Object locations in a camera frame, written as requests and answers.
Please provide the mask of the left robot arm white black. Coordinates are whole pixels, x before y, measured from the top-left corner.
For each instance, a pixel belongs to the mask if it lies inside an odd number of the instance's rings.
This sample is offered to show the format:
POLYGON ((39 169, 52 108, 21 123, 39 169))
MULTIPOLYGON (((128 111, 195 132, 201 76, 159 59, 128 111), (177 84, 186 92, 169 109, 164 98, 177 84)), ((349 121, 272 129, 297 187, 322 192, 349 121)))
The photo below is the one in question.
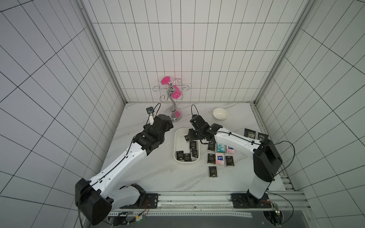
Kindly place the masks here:
POLYGON ((134 165, 164 142, 164 134, 172 128, 169 116, 155 116, 153 123, 144 125, 143 131, 134 136, 127 149, 114 162, 89 180, 80 179, 75 185, 75 204, 79 215, 84 215, 95 226, 115 209, 143 207, 146 192, 138 184, 133 183, 118 190, 114 188, 134 165))

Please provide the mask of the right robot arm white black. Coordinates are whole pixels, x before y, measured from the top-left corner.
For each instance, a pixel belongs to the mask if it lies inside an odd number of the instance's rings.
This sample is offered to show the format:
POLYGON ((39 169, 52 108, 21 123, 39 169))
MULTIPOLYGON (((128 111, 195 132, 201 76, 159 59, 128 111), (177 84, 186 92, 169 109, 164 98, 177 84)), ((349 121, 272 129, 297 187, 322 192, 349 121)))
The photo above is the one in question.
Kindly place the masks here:
POLYGON ((216 123, 209 125, 200 115, 192 115, 190 123, 193 126, 188 134, 190 139, 231 146, 253 160, 255 177, 247 195, 251 199, 262 199, 282 166, 282 158, 274 143, 269 139, 259 141, 237 135, 216 123))

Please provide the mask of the black snack bag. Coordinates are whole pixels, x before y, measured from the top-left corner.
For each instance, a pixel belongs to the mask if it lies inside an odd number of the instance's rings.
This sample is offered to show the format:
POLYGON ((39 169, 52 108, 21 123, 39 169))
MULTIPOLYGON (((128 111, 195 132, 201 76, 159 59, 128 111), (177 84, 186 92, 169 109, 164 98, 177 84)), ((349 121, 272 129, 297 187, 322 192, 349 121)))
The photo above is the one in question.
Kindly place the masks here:
POLYGON ((263 134, 263 133, 258 133, 258 135, 257 135, 257 139, 259 140, 259 141, 265 141, 266 139, 268 139, 269 138, 269 136, 267 135, 267 134, 263 134))
POLYGON ((256 139, 256 131, 245 128, 244 136, 251 139, 256 139))

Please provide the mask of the chrome cup holder stand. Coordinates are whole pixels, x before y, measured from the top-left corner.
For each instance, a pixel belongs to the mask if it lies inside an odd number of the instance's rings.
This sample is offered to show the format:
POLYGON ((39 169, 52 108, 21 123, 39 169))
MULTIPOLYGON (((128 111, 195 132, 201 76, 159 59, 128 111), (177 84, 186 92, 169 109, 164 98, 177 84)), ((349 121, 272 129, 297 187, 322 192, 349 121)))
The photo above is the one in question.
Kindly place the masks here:
POLYGON ((176 101, 178 101, 178 100, 172 99, 172 94, 175 91, 173 89, 173 86, 177 86, 181 90, 181 93, 182 93, 182 91, 190 90, 190 87, 188 85, 183 85, 182 84, 182 79, 181 78, 175 78, 175 79, 171 79, 170 84, 167 84, 167 85, 162 85, 161 84, 161 85, 154 86, 153 91, 154 92, 160 92, 160 91, 163 90, 163 91, 166 92, 166 94, 162 94, 160 96, 160 98, 159 98, 160 102, 171 101, 172 105, 168 109, 166 109, 164 114, 167 115, 167 116, 170 116, 172 122, 177 122, 182 117, 182 111, 181 111, 180 108, 177 107, 176 101))

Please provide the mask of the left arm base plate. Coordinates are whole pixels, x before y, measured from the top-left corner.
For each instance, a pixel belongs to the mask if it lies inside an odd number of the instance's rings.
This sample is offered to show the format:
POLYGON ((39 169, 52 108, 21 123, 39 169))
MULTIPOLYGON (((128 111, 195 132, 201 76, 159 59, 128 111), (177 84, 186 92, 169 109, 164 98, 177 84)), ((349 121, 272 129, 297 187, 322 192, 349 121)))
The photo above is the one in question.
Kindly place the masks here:
POLYGON ((159 194, 157 193, 146 193, 140 196, 135 204, 123 206, 120 209, 156 209, 158 198, 159 194))

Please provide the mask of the aluminium mounting rail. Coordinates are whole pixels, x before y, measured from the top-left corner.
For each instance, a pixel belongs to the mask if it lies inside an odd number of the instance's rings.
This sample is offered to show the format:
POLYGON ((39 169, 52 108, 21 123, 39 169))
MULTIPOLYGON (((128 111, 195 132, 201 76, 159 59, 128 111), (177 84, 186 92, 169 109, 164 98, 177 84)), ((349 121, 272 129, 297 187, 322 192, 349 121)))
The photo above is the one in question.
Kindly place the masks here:
POLYGON ((117 209, 109 216, 127 212, 129 216, 237 216, 251 217, 252 211, 272 211, 290 213, 310 209, 307 198, 302 192, 266 193, 270 209, 235 209, 231 201, 232 193, 240 192, 159 192, 156 209, 117 209))

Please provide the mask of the pink cup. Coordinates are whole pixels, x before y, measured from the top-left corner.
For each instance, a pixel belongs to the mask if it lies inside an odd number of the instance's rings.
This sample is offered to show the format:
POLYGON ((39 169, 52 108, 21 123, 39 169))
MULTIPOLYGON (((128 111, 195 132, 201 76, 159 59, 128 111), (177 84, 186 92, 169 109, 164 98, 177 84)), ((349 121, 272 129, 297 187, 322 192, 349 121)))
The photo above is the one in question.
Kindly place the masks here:
POLYGON ((173 89, 175 91, 172 94, 172 99, 181 100, 182 97, 183 97, 182 93, 181 93, 181 90, 176 85, 173 86, 173 89))
POLYGON ((161 84, 162 84, 162 85, 167 85, 167 84, 170 84, 170 81, 171 81, 171 78, 170 78, 170 77, 164 77, 164 78, 161 80, 161 84))

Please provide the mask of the pink cup lower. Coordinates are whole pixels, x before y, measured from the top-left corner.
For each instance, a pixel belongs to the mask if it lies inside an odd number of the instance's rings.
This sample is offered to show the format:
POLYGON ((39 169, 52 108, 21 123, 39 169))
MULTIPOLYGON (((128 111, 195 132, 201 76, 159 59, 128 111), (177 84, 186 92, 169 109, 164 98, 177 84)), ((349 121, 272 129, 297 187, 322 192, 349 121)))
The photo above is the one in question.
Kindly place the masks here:
POLYGON ((173 86, 173 89, 175 91, 172 94, 172 99, 181 100, 182 97, 183 97, 182 93, 181 93, 181 90, 176 85, 173 86))

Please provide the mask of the white ceramic bowl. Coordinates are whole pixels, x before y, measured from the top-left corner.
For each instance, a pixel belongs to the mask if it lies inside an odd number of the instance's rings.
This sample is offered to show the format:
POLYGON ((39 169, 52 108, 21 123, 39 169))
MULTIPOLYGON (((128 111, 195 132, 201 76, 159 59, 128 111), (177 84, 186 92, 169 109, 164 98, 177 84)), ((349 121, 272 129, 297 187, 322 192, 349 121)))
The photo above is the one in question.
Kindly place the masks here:
POLYGON ((228 118, 229 113, 224 108, 216 108, 213 110, 213 116, 215 119, 223 121, 228 118))

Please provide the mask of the pink Tempo tissue pack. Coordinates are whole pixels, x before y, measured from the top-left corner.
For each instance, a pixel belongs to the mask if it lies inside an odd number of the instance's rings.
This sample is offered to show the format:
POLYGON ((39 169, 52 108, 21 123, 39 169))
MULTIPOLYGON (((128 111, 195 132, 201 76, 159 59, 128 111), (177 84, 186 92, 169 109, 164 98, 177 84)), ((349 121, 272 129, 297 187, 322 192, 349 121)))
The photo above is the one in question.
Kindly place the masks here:
POLYGON ((235 149, 229 146, 226 146, 226 153, 235 154, 235 149))
POLYGON ((224 153, 216 153, 215 154, 215 164, 216 165, 224 165, 224 153))

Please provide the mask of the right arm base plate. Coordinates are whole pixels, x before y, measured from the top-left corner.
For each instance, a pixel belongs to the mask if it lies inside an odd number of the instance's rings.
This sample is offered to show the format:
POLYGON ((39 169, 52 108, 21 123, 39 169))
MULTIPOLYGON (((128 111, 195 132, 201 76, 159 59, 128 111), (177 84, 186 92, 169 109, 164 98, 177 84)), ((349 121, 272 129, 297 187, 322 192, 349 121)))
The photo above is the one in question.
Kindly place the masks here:
POLYGON ((235 209, 270 209, 272 204, 265 193, 261 199, 257 199, 249 193, 232 193, 231 201, 235 209))

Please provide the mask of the pink cup upper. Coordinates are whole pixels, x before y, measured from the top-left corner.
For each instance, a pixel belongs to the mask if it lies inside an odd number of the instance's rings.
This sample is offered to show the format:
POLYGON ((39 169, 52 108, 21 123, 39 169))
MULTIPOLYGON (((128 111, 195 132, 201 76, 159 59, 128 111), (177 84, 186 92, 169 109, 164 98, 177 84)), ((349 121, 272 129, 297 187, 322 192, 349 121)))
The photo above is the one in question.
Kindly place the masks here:
POLYGON ((170 78, 170 77, 164 77, 164 78, 161 80, 161 84, 162 84, 162 85, 167 85, 167 84, 170 84, 170 81, 171 81, 171 78, 170 78))

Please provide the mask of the teal cartoon tissue pack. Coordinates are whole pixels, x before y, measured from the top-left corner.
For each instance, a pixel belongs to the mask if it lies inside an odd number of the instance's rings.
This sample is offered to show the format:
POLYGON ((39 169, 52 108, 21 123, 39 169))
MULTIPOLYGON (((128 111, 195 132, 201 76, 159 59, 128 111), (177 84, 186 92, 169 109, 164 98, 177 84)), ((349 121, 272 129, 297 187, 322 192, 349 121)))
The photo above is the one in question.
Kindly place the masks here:
POLYGON ((218 143, 217 144, 217 152, 218 153, 223 153, 223 154, 227 153, 226 145, 218 143))

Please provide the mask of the white storage box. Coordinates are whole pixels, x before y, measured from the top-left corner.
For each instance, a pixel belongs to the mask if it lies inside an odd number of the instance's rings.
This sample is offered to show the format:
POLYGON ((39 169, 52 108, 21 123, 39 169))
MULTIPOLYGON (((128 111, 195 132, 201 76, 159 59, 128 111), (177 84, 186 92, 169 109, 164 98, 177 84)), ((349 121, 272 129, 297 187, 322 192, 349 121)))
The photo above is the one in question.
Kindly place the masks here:
POLYGON ((175 132, 174 159, 178 163, 195 163, 200 159, 200 142, 189 140, 189 128, 180 128, 175 132))

